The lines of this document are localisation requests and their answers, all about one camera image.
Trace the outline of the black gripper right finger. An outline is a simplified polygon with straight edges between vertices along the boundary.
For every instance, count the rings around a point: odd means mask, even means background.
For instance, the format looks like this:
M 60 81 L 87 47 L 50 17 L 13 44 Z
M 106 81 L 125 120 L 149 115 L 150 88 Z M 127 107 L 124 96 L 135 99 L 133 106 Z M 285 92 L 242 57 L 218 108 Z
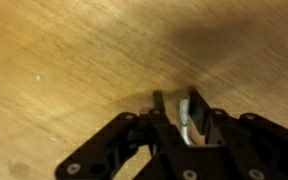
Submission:
M 218 144 L 237 176 L 251 180 L 288 180 L 288 129 L 260 115 L 237 118 L 212 108 L 196 91 L 189 93 L 189 116 L 205 143 Z

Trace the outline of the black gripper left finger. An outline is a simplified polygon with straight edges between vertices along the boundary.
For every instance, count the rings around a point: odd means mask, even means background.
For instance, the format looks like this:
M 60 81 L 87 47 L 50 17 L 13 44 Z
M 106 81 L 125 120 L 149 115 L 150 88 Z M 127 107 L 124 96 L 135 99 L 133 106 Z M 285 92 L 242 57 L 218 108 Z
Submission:
M 162 93 L 153 93 L 153 108 L 136 115 L 118 114 L 77 148 L 55 170 L 56 180 L 113 180 L 141 146 L 151 159 L 136 180 L 198 180 L 198 167 L 176 126 L 165 113 Z

